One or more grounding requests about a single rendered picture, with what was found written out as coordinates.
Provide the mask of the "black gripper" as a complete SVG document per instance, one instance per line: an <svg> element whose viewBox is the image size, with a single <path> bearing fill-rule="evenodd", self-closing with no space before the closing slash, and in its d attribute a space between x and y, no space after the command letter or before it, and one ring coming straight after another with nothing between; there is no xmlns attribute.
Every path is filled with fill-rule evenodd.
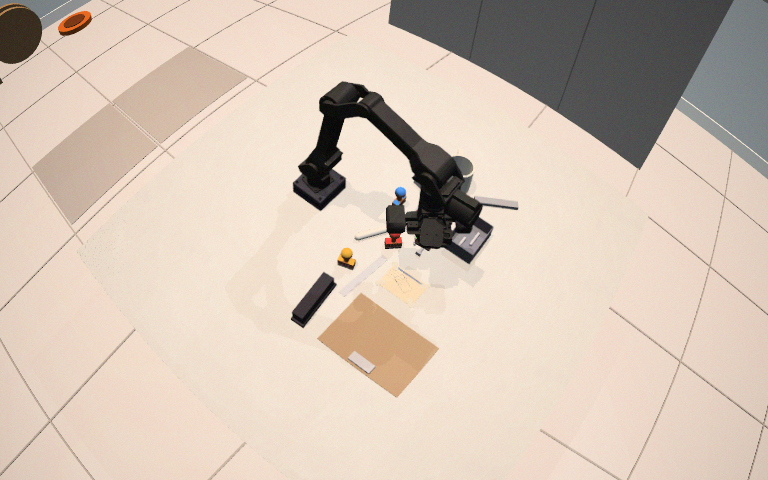
<svg viewBox="0 0 768 480"><path fill-rule="evenodd" d="M451 225L453 222L456 224L455 231L457 233L470 233L473 229L467 228L460 224L457 220L448 216L443 212L444 207L436 210L431 210L423 206L419 198L418 211L408 211L405 214L404 205L388 205L386 207L386 231L389 234L401 234L405 232L405 225L407 227L407 233L410 235L416 235L418 241L420 241L420 228L419 217L424 214L429 214L429 217L437 217L443 215L446 218L446 226L449 230L452 230Z"/></svg>

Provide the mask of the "grey flat bar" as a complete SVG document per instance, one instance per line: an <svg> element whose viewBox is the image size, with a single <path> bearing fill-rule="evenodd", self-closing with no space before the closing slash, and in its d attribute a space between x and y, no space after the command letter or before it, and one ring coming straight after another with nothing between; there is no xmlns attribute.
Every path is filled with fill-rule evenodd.
<svg viewBox="0 0 768 480"><path fill-rule="evenodd" d="M502 209L518 210L518 202L514 200L496 199L488 197L474 196L483 206L492 206Z"/></svg>

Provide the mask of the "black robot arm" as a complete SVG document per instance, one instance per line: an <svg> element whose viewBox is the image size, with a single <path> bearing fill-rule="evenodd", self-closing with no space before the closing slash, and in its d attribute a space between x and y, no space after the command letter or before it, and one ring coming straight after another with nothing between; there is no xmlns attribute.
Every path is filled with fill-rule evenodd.
<svg viewBox="0 0 768 480"><path fill-rule="evenodd" d="M444 207L445 214L467 228L477 221L483 206L461 191L465 180L453 157L440 146L426 142L377 92L368 91L362 84L342 81L319 99L319 110L324 117L316 147L298 166L304 174L302 180L315 193L334 181L329 171L342 160L343 152L337 144L344 120L362 117L373 123L408 159L414 174L412 179L421 185L423 206L431 210ZM418 227L422 248L451 245L453 231L446 226L445 216L421 215Z"/></svg>

